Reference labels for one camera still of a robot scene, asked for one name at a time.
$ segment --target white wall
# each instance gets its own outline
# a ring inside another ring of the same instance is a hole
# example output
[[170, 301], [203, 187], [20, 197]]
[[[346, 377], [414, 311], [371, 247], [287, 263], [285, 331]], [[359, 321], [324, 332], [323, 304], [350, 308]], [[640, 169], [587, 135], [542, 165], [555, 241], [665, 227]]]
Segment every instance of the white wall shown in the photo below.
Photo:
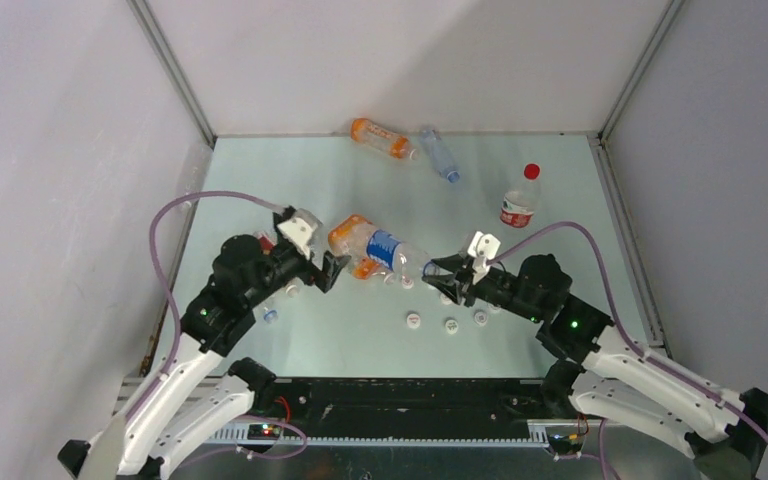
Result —
[[676, 357], [768, 392], [768, 2], [688, 2], [610, 153]]
[[151, 2], [220, 135], [595, 131], [667, 0]]
[[68, 478], [60, 446], [104, 426], [199, 142], [125, 2], [0, 1], [0, 479]]

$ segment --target red bottle cap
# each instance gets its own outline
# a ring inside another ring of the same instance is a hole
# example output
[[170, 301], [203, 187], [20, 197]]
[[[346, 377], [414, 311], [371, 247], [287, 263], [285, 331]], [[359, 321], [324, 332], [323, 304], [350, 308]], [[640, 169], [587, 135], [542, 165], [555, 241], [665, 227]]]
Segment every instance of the red bottle cap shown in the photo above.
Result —
[[540, 175], [540, 167], [536, 164], [529, 163], [525, 166], [525, 171], [522, 172], [525, 174], [525, 178], [529, 180], [534, 180], [537, 178], [538, 175]]

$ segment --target orange plastic bottle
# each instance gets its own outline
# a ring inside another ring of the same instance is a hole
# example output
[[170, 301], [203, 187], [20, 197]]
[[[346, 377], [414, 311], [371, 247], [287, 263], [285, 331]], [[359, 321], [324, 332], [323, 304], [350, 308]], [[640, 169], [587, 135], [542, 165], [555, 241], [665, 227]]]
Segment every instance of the orange plastic bottle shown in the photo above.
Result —
[[[337, 228], [331, 230], [331, 232], [328, 234], [328, 245], [331, 246], [331, 250], [333, 250], [337, 255], [350, 255], [352, 250], [349, 243], [350, 234], [356, 225], [361, 224], [372, 225], [372, 222], [360, 215], [352, 215], [343, 223], [337, 225]], [[366, 280], [367, 278], [380, 271], [382, 267], [369, 257], [364, 256], [357, 258], [356, 256], [352, 256], [349, 269], [355, 278]]]
[[352, 140], [362, 145], [368, 145], [393, 158], [414, 160], [419, 155], [408, 137], [382, 128], [367, 118], [356, 118], [352, 122], [351, 135]]

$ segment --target red bottle label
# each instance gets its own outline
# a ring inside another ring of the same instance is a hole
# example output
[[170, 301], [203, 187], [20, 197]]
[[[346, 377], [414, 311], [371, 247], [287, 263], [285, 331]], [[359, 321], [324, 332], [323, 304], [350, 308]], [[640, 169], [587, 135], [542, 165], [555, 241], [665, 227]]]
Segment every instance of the red bottle label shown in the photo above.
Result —
[[508, 203], [506, 200], [502, 202], [502, 213], [499, 215], [499, 220], [514, 228], [522, 228], [531, 222], [532, 216], [534, 216], [533, 211]]

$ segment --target blue bottle label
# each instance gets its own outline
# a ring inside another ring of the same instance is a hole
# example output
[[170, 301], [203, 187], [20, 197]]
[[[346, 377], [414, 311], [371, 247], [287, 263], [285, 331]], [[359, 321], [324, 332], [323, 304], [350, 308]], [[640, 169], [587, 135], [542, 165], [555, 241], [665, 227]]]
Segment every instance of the blue bottle label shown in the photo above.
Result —
[[396, 247], [402, 243], [396, 237], [384, 230], [378, 230], [372, 234], [369, 243], [366, 244], [366, 255], [376, 262], [393, 269], [393, 256]]

